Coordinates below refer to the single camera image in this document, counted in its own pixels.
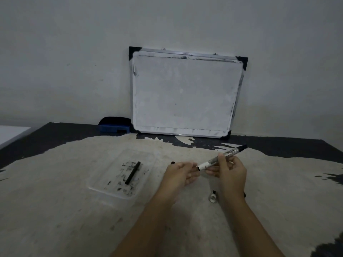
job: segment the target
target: clear plastic tray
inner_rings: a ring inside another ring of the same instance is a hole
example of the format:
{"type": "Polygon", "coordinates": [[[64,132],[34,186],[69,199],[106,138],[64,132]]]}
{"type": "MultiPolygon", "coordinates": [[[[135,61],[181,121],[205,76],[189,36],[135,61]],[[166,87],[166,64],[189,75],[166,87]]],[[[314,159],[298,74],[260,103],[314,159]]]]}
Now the clear plastic tray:
{"type": "Polygon", "coordinates": [[[142,190],[155,164],[154,155],[131,149],[122,151],[106,169],[94,173],[88,180],[88,188],[95,191],[99,200],[117,209],[132,206],[142,190]],[[126,179],[133,168],[140,166],[128,185],[126,179]]]}

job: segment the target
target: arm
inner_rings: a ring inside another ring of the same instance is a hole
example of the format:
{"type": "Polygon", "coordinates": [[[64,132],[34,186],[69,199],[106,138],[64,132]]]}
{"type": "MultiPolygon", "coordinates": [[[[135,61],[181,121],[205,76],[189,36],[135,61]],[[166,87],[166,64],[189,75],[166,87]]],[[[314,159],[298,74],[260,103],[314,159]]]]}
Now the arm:
{"type": "Polygon", "coordinates": [[[155,255],[175,198],[183,186],[194,182],[200,175],[196,165],[193,162],[179,162],[167,167],[156,194],[112,253],[113,257],[155,255]]]}
{"type": "Polygon", "coordinates": [[[234,234],[242,256],[284,257],[244,199],[247,170],[237,157],[226,161],[218,154],[219,167],[206,170],[220,178],[226,209],[232,218],[234,234]]]}

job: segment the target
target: person's right hand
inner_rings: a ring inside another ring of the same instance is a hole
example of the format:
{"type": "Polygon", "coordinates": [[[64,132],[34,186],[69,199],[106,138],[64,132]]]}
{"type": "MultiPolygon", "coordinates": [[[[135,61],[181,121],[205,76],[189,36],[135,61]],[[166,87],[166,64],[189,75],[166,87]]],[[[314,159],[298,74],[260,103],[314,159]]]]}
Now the person's right hand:
{"type": "Polygon", "coordinates": [[[208,175],[220,178],[222,192],[227,200],[243,199],[247,169],[236,156],[226,159],[222,153],[218,154],[219,166],[206,169],[208,175]]]}

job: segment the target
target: whiteboard surface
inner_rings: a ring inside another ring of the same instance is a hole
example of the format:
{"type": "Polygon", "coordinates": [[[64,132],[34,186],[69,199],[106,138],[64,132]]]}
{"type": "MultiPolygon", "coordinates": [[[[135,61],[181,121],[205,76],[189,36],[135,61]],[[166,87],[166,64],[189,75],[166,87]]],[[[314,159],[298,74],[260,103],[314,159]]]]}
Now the whiteboard surface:
{"type": "Polygon", "coordinates": [[[135,129],[200,136],[211,131],[210,136],[227,135],[242,70],[242,63],[237,62],[135,52],[135,129]]]}

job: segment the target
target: whiteboard marker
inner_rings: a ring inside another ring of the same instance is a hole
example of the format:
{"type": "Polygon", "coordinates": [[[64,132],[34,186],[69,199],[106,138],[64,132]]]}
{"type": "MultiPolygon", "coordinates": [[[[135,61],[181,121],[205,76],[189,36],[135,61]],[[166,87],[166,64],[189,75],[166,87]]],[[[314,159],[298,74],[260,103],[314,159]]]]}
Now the whiteboard marker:
{"type": "MultiPolygon", "coordinates": [[[[233,148],[232,150],[226,151],[223,154],[226,158],[228,158],[228,157],[236,155],[237,153],[241,152],[242,150],[246,149],[247,147],[248,147],[247,145],[238,146],[237,148],[233,148]]],[[[209,161],[206,161],[206,162],[198,165],[198,169],[204,170],[210,166],[213,166],[216,163],[218,163],[218,157],[215,157],[213,159],[210,159],[209,161]]]]}

